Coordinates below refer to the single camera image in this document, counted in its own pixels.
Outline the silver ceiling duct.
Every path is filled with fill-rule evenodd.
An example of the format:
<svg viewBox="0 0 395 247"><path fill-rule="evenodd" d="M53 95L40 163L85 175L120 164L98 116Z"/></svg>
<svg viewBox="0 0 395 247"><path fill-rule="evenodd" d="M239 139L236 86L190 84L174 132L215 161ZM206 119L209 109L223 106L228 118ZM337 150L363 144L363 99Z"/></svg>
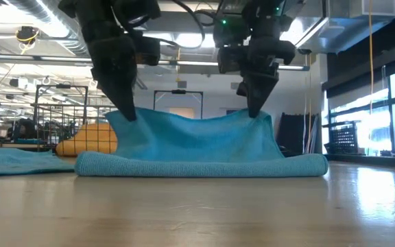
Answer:
<svg viewBox="0 0 395 247"><path fill-rule="evenodd" d="M395 0L287 0L294 18L281 40L315 53L339 53L395 19Z"/></svg>

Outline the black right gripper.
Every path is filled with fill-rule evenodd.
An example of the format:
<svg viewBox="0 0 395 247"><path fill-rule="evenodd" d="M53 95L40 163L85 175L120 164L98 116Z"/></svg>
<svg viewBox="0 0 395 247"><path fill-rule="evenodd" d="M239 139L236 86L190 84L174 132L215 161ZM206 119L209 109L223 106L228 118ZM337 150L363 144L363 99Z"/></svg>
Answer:
<svg viewBox="0 0 395 247"><path fill-rule="evenodd" d="M248 61L239 72L236 94L246 97L249 117L255 118L279 81L279 60L289 65L296 47L281 40L294 18L284 13L287 0L247 0L239 13L224 12L221 5L213 19L213 40L221 47L248 46ZM260 75L259 86L255 76Z"/></svg>

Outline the silver round air duct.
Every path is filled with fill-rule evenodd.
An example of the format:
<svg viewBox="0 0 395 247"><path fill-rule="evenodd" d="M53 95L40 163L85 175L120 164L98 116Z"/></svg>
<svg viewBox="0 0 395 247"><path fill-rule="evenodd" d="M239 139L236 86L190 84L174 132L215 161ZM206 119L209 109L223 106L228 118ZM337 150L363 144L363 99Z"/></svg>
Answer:
<svg viewBox="0 0 395 247"><path fill-rule="evenodd" d="M36 19L41 31L79 57L89 57L80 26L58 8L61 0L3 0L23 14Z"/></svg>

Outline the light blue microfiber towel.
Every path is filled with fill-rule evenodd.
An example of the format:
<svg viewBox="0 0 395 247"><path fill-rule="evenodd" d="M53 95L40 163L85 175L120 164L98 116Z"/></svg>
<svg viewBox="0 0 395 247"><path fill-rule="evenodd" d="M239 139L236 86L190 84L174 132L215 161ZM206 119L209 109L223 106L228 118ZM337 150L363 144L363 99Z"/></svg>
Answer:
<svg viewBox="0 0 395 247"><path fill-rule="evenodd" d="M286 157L274 138L272 117L246 109L211 118L189 119L146 108L128 121L119 111L106 114L117 138L112 154L83 152L79 176L178 178L278 178L323 176L321 154Z"/></svg>
<svg viewBox="0 0 395 247"><path fill-rule="evenodd" d="M48 152L0 148L0 176L74 172L74 165Z"/></svg>

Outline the orange microfiber towel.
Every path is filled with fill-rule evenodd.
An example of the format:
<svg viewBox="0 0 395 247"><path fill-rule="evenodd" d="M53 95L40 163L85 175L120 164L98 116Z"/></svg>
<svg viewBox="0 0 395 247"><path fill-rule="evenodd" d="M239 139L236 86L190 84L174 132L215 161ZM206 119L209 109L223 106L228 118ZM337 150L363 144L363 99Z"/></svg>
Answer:
<svg viewBox="0 0 395 247"><path fill-rule="evenodd" d="M112 154L117 149L117 137L109 123L83 125L74 137L59 142L56 146L58 156L75 157L89 152Z"/></svg>

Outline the black gantry frame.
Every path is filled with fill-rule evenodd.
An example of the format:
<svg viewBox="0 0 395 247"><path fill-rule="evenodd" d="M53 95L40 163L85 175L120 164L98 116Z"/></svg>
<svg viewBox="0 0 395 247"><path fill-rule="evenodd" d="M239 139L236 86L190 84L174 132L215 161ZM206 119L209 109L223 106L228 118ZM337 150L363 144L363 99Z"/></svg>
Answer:
<svg viewBox="0 0 395 247"><path fill-rule="evenodd" d="M152 109L191 119L202 119L204 92L184 89L155 90Z"/></svg>
<svg viewBox="0 0 395 247"><path fill-rule="evenodd" d="M80 110L87 113L88 107L88 87L60 83L54 85L40 84L36 87L34 103L32 106L58 107L62 111L65 108L72 108L74 111Z"/></svg>

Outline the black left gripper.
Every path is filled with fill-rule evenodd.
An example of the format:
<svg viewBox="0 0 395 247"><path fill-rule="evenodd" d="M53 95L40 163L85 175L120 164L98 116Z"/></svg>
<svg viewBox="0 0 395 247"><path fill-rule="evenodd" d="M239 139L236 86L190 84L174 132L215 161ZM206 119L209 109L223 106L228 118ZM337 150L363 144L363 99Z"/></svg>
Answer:
<svg viewBox="0 0 395 247"><path fill-rule="evenodd" d="M136 49L129 34L160 17L157 0L61 0L58 8L79 23L100 89L128 121L136 120L133 88Z"/></svg>

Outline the black plastic crate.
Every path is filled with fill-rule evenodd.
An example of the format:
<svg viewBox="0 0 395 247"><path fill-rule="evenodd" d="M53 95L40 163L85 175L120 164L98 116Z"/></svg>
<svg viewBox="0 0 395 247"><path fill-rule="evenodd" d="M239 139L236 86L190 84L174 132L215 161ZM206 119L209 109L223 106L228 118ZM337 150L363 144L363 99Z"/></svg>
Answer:
<svg viewBox="0 0 395 247"><path fill-rule="evenodd" d="M328 128L328 143L324 144L328 154L359 153L357 123L359 121L341 121L323 125Z"/></svg>

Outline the person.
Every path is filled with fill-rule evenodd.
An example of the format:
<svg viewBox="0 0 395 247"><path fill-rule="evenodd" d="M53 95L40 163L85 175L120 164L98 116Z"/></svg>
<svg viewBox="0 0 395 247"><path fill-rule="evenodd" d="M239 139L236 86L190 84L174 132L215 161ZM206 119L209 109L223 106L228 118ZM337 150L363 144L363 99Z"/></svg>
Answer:
<svg viewBox="0 0 395 247"><path fill-rule="evenodd" d="M31 119L20 119L15 124L11 139L35 139L37 137L36 124Z"/></svg>

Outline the black leaning panel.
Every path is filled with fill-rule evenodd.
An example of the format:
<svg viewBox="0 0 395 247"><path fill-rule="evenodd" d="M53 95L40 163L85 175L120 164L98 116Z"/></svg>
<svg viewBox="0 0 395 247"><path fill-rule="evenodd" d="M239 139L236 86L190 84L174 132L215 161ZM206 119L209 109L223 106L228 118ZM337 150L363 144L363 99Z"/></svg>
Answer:
<svg viewBox="0 0 395 247"><path fill-rule="evenodd" d="M318 135L318 115L282 113L276 142L284 157L315 153Z"/></svg>

